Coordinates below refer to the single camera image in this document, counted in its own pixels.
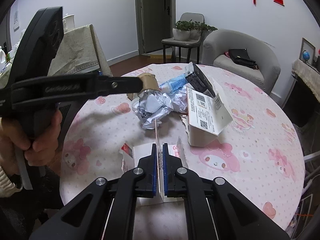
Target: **pink tablecloth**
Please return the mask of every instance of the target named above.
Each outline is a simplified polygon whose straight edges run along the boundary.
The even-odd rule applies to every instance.
[[[184,73],[185,64],[149,65],[143,72],[159,83]],[[186,160],[199,176],[224,177],[281,228],[298,206],[305,175],[303,154],[292,123],[281,108],[246,79],[220,68],[200,65],[224,89],[234,121],[205,148],[190,147],[177,113],[163,119],[160,143],[181,137]],[[122,175],[120,147],[155,141],[154,130],[143,130],[126,95],[99,97],[79,111],[66,136],[61,162],[60,193],[66,204],[97,177]],[[182,202],[139,207],[135,239],[187,239]]]

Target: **white box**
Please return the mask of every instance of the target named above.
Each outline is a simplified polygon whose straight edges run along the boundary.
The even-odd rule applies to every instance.
[[[182,121],[191,146],[208,145],[233,120],[222,87],[214,80],[212,83],[215,98],[187,88],[188,116],[183,116]]]

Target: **blue gripper pad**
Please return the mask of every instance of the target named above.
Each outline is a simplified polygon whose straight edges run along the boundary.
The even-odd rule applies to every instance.
[[[164,184],[164,195],[168,195],[168,173],[167,173],[167,161],[166,161],[166,153],[168,148],[162,145],[162,161],[163,161],[163,184]]]
[[[157,193],[157,154],[154,152],[155,158],[153,162],[153,178],[152,178],[152,193],[153,196]]]

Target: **sleeve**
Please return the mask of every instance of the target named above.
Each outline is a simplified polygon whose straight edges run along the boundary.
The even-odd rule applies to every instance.
[[[14,193],[22,190],[22,186],[17,188],[17,186],[11,182],[11,180],[4,173],[2,167],[0,166],[0,198],[10,197]]]

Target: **picture frame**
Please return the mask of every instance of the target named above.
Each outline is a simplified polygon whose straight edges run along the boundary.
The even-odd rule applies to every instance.
[[[308,65],[312,66],[312,61],[315,57],[316,54],[316,47],[313,46],[309,41],[307,41],[305,38],[302,38],[302,43],[301,43],[301,51],[300,51],[300,57],[299,59],[303,62],[305,62],[305,60],[303,59],[302,53],[304,51],[309,52],[310,54],[310,59],[306,62]]]

